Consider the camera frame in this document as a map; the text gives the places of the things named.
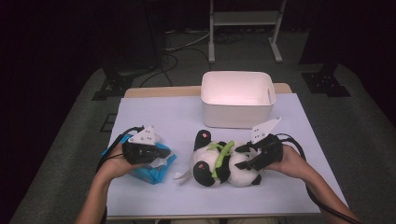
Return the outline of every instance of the panda plush toy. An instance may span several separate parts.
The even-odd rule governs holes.
[[[201,130],[195,137],[191,159],[194,179],[205,187],[229,182],[236,187],[260,185],[262,177],[254,169],[239,169],[235,165],[257,155],[243,144],[212,141],[210,131]]]

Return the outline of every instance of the white table surface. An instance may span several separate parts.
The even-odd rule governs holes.
[[[270,119],[282,120],[272,133],[287,133],[303,147],[307,161],[325,178],[340,199],[347,203],[320,148],[297,94],[276,95]],[[275,171],[262,171],[259,186],[236,188],[224,183],[207,188],[191,179],[178,185],[176,172],[189,169],[195,136],[207,129],[212,140],[246,143],[250,130],[208,128],[203,124],[199,96],[123,98],[111,134],[111,144],[125,130],[153,125],[161,143],[170,147],[177,159],[162,183],[151,185],[131,175],[113,180],[107,199],[108,218],[159,217],[262,217],[318,214],[304,182]]]

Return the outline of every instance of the human hand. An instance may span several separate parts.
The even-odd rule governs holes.
[[[126,175],[131,170],[145,165],[145,163],[131,164],[125,160],[125,158],[122,156],[122,144],[116,145],[116,147],[107,157],[111,159],[106,160],[102,164],[98,171],[98,175],[108,180]]]
[[[276,161],[267,167],[267,170],[275,170],[284,175],[306,180],[309,176],[316,173],[314,168],[309,165],[296,150],[287,145],[283,145],[283,159]]]

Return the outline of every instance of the black curtain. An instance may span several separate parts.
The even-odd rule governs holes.
[[[99,68],[84,1],[2,1],[0,222],[8,223]]]
[[[300,63],[348,67],[396,126],[395,11],[392,0],[322,0]]]

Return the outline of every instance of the storage bin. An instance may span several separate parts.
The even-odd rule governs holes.
[[[243,71],[205,73],[201,98],[204,124],[215,128],[252,128],[269,119],[276,101],[268,74]]]

